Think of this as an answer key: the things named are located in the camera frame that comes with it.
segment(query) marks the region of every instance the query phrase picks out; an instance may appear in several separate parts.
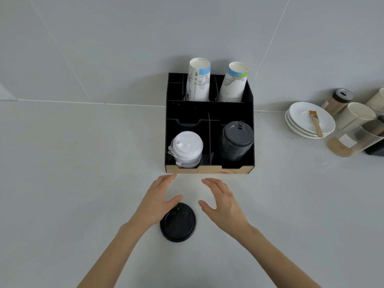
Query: left hand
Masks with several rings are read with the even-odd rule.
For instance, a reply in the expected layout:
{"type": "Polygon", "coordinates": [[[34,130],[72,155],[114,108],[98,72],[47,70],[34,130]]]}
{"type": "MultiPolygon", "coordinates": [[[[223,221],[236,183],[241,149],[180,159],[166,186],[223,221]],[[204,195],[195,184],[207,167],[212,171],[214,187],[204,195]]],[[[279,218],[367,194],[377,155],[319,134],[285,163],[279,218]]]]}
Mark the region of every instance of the left hand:
{"type": "Polygon", "coordinates": [[[176,174],[158,177],[144,195],[132,219],[137,220],[143,227],[150,228],[183,200],[183,195],[177,195],[165,202],[167,188],[175,178],[176,174]]]}

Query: glass canister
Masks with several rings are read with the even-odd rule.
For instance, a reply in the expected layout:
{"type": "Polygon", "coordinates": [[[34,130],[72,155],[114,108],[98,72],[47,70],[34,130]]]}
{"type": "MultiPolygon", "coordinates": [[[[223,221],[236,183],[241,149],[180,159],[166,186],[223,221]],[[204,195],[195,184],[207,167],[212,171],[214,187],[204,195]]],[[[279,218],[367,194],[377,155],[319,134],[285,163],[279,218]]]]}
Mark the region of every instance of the glass canister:
{"type": "Polygon", "coordinates": [[[384,123],[373,119],[362,125],[349,127],[350,122],[327,142],[328,149],[339,157],[350,157],[384,139],[384,123]]]}
{"type": "Polygon", "coordinates": [[[332,116],[335,116],[353,99],[353,97],[353,92],[346,89],[337,89],[332,97],[325,101],[321,107],[332,116]]]}

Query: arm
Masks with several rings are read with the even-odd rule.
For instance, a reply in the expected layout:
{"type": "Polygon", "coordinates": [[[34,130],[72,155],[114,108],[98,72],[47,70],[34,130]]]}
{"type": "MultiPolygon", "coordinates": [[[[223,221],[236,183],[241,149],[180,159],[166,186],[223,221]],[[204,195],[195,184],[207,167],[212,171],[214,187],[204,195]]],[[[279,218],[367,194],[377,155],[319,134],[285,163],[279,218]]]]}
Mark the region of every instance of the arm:
{"type": "Polygon", "coordinates": [[[321,288],[281,251],[251,226],[233,193],[221,180],[207,178],[202,182],[212,191],[216,209],[200,200],[199,205],[224,232],[236,239],[258,261],[278,288],[321,288]]]}
{"type": "Polygon", "coordinates": [[[80,282],[78,288],[112,288],[115,286],[133,248],[142,235],[175,207],[182,199],[177,195],[165,202],[166,190],[176,175],[160,176],[145,194],[129,222],[123,224],[116,237],[80,282]]]}

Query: right hand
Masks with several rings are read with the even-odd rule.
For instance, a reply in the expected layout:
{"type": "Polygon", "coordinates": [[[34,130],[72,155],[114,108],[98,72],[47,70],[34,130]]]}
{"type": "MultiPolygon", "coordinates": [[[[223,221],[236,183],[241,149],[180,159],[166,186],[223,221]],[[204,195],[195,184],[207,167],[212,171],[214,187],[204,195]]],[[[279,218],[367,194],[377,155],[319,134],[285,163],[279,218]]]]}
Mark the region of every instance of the right hand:
{"type": "Polygon", "coordinates": [[[240,236],[242,230],[247,228],[249,223],[228,185],[222,180],[213,178],[206,178],[201,181],[211,189],[216,201],[216,209],[213,209],[203,200],[199,200],[202,210],[231,237],[240,236]]]}

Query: brown powder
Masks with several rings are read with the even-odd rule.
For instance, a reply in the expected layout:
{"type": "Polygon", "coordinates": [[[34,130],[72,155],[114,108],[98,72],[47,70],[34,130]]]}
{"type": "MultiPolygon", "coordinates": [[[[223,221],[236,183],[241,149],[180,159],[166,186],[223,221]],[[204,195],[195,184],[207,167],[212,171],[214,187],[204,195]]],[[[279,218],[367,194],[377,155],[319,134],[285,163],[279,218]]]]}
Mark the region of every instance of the brown powder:
{"type": "Polygon", "coordinates": [[[331,138],[327,142],[327,147],[331,152],[339,157],[350,157],[353,154],[353,150],[343,145],[338,139],[331,138]]]}

